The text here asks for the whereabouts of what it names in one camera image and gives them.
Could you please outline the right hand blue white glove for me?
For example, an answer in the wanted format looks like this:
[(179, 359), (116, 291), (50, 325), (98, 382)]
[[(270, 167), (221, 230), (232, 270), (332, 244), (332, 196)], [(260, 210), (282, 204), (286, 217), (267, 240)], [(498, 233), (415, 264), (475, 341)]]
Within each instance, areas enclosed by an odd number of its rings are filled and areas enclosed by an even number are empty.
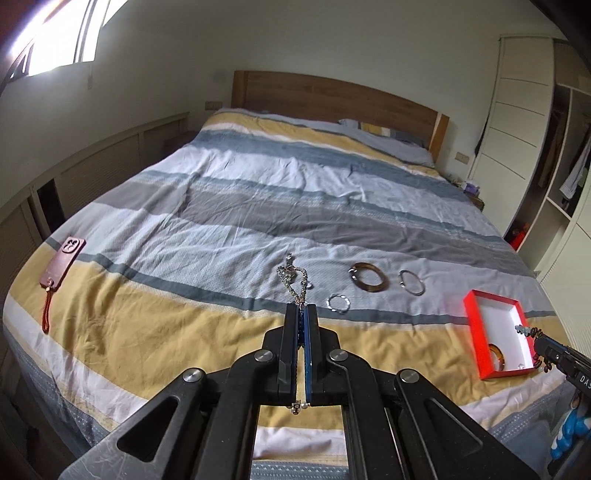
[(590, 438), (590, 398), (576, 393), (570, 404), (570, 411), (554, 438), (550, 453), (553, 461), (564, 457), (573, 447), (576, 440)]

